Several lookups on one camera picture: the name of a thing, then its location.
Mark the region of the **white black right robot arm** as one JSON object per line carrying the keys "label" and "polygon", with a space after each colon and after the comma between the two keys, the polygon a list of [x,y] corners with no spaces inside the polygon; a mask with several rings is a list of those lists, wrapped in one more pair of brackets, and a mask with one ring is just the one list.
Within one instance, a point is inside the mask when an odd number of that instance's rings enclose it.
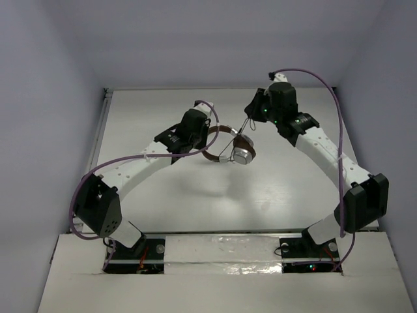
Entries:
{"label": "white black right robot arm", "polygon": [[389,182],[361,168],[329,139],[319,122],[298,110],[296,89],[288,82],[259,88],[245,114],[260,123],[270,122],[292,146],[309,157],[342,193],[334,212],[302,232],[301,249],[316,256],[324,244],[341,233],[354,234],[387,212]]}

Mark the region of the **brown silver headphones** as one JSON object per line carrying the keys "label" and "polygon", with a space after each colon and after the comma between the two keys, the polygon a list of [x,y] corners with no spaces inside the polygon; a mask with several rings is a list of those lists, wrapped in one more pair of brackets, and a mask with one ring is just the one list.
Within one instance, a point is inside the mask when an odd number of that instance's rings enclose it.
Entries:
{"label": "brown silver headphones", "polygon": [[253,141],[245,134],[239,132],[233,127],[220,125],[219,127],[210,127],[208,134],[215,133],[217,130],[223,133],[232,135],[233,148],[231,156],[220,155],[216,156],[208,151],[203,151],[203,156],[215,163],[224,164],[227,162],[235,162],[241,165],[248,165],[256,157]]}

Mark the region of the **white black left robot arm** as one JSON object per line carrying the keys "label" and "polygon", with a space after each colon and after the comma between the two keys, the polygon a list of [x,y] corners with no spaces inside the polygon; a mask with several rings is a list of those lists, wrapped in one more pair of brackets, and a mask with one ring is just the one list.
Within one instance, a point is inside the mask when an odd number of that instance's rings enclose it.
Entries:
{"label": "white black left robot arm", "polygon": [[69,221],[79,218],[94,233],[130,257],[140,256],[146,236],[122,215],[121,202],[152,174],[176,161],[207,150],[207,136],[217,113],[211,104],[196,102],[181,122],[164,130],[138,155],[107,161],[86,173],[76,187]]}

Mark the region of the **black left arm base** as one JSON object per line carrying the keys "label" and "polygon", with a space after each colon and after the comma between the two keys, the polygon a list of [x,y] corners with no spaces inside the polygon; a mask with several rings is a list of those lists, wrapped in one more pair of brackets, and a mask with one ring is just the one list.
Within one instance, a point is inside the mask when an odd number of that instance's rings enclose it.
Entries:
{"label": "black left arm base", "polygon": [[104,239],[106,255],[103,272],[107,274],[164,274],[165,237],[146,238],[138,249],[126,248],[113,239]]}

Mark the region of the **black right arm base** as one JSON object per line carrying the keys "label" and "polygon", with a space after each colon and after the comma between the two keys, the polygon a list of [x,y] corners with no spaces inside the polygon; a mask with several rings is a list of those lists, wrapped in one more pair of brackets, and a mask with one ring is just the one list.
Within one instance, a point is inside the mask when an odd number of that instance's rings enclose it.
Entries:
{"label": "black right arm base", "polygon": [[317,244],[307,230],[279,239],[274,254],[281,258],[284,273],[342,273],[336,240]]}

